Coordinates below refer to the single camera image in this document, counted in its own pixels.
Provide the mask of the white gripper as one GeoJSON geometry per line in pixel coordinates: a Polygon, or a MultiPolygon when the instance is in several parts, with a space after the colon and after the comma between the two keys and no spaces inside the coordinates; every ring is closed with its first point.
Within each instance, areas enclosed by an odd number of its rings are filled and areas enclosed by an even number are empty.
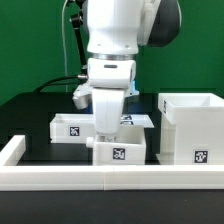
{"type": "Polygon", "coordinates": [[[92,88],[95,130],[98,135],[116,136],[119,132],[125,94],[135,74],[134,60],[88,60],[88,81],[92,88]]]}

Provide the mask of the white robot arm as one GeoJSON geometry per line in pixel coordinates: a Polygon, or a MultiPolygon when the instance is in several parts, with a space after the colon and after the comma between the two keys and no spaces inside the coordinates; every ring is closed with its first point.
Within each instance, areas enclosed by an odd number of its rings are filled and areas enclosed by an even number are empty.
{"type": "Polygon", "coordinates": [[[96,133],[116,136],[124,97],[136,74],[138,47],[164,47],[181,27],[178,0],[73,0],[76,23],[89,34],[87,82],[74,92],[79,108],[92,97],[96,133]]]}

